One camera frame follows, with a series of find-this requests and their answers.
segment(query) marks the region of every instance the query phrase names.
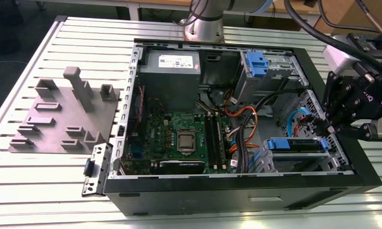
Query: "cpu socket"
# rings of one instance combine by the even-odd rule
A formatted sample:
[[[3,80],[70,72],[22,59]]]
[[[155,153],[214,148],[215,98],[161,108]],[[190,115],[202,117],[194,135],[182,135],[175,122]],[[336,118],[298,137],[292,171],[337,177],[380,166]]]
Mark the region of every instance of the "cpu socket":
[[[178,131],[178,151],[185,156],[191,155],[197,151],[195,131]]]

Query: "aluminum extrusion table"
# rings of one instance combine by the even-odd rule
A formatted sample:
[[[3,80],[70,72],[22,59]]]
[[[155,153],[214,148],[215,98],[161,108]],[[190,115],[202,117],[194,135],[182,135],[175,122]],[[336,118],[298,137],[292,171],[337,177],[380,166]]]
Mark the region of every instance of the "aluminum extrusion table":
[[[0,226],[382,228],[382,187],[366,194],[342,197],[312,210],[127,218],[108,198],[82,198],[87,155],[12,154],[7,151],[38,95],[34,86],[40,78],[54,79],[59,86],[67,86],[64,67],[79,66],[82,79],[88,80],[92,87],[114,84],[124,92],[134,38],[179,40],[181,30],[174,24],[145,21],[68,18],[54,23],[0,109]],[[227,43],[308,49],[326,77],[325,44],[309,34],[226,27],[225,38]],[[361,142],[361,145],[382,178],[382,143]]]

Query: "blue cable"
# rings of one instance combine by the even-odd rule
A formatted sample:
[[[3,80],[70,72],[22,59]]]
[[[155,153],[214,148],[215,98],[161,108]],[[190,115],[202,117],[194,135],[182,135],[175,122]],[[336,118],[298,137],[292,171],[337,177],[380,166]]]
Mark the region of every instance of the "blue cable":
[[[288,136],[289,137],[293,137],[293,133],[292,133],[292,121],[293,121],[293,118],[296,116],[296,114],[301,112],[304,113],[305,115],[310,115],[310,112],[308,111],[306,107],[302,107],[300,110],[296,110],[292,115],[289,116],[289,119],[288,119]]]

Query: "open computer tower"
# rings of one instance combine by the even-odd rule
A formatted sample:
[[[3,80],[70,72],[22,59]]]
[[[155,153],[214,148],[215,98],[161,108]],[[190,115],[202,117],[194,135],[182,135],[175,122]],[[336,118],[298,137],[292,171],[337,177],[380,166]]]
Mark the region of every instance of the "open computer tower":
[[[126,215],[253,212],[314,208],[382,185],[358,141],[316,134],[325,83],[305,49],[135,40],[128,74],[84,197],[106,195]]]

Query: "power supply label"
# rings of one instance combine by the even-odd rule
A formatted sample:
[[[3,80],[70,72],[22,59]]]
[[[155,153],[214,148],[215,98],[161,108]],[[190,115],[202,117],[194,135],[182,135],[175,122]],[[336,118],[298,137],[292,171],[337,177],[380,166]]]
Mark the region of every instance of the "power supply label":
[[[193,56],[162,55],[159,68],[194,68]]]

